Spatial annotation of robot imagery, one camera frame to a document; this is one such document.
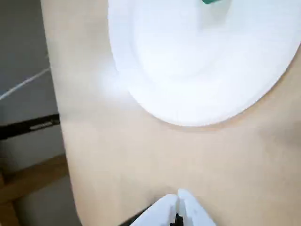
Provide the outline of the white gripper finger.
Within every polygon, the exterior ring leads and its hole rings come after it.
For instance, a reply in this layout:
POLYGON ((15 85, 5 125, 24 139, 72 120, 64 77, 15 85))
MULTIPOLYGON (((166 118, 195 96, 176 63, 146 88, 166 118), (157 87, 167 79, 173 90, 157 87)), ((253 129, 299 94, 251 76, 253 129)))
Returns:
POLYGON ((178 215, 184 226, 211 226, 212 219, 198 200, 187 190, 178 190, 178 215))
POLYGON ((141 215, 141 226, 169 226, 175 223, 178 196, 167 194, 141 215))

